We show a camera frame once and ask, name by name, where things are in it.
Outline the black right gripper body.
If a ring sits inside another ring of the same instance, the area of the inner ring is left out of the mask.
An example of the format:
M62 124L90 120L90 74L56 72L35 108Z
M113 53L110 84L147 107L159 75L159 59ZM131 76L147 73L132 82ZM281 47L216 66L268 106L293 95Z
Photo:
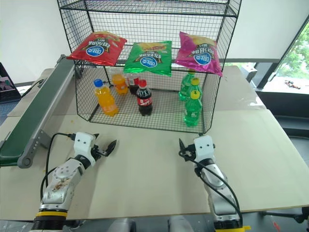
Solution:
M196 157L196 147L194 144L188 145L188 147L185 149L186 152L188 152L190 157L195 158Z

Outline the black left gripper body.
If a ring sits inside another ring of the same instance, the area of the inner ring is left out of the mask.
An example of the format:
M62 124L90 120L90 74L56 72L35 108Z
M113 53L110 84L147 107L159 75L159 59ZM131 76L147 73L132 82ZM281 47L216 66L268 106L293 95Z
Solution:
M103 153L99 151L99 148L97 145L94 145L92 147L92 157L94 160L98 160L103 156Z

